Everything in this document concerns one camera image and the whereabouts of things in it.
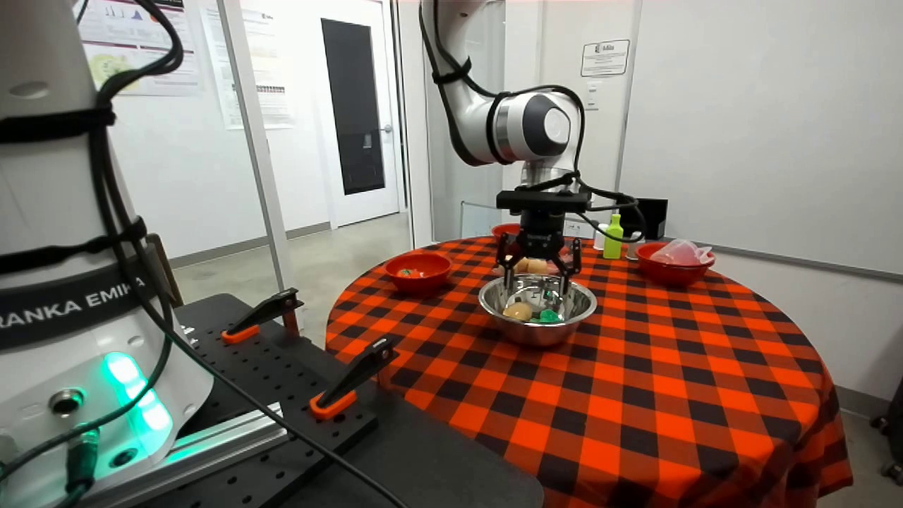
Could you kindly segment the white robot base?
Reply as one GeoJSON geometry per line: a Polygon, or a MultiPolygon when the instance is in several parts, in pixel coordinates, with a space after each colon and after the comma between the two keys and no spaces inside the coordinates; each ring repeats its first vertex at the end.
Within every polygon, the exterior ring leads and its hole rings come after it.
{"type": "Polygon", "coordinates": [[[76,0],[0,0],[0,508],[106,501],[156,474],[213,395],[111,150],[76,0]]]}

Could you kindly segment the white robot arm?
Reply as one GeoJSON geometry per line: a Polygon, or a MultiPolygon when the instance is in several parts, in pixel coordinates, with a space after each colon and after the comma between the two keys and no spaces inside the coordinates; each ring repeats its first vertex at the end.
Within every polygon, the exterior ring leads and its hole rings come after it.
{"type": "Polygon", "coordinates": [[[485,90],[461,54],[464,26],[484,0],[419,0],[419,26],[432,82],[446,109],[454,151],[473,164],[522,160],[522,184],[501,192],[498,206],[519,217],[519,233],[501,246],[506,282],[522,256],[556,264],[561,291],[581,270],[581,256],[561,258],[564,217],[590,208],[578,188],[584,103],[561,83],[485,90]]]}

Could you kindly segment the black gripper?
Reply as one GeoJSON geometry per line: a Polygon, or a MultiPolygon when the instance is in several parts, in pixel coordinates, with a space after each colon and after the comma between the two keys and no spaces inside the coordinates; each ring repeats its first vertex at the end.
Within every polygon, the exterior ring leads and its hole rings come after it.
{"type": "Polygon", "coordinates": [[[587,192],[543,192],[518,186],[498,195],[498,206],[519,217],[519,230],[498,243],[502,287],[518,287],[518,263],[522,256],[559,258],[561,294],[571,297],[574,277],[581,270],[581,239],[564,243],[564,217],[590,208],[587,192]]]}

